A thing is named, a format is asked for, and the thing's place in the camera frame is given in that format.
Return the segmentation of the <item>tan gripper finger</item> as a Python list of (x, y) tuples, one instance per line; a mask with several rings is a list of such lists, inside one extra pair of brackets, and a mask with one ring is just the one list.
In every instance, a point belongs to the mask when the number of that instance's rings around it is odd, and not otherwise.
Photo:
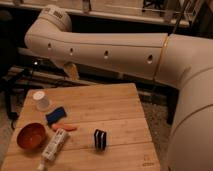
[(74, 63), (68, 62), (64, 65), (64, 71), (71, 80), (78, 80), (79, 74), (77, 66)]

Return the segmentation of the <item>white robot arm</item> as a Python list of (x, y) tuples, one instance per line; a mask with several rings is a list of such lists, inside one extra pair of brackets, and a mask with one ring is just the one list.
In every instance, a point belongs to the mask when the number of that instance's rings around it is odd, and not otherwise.
[(171, 86), (179, 98), (165, 171), (213, 171), (213, 39), (167, 33), (75, 33), (47, 5), (25, 34), (33, 53)]

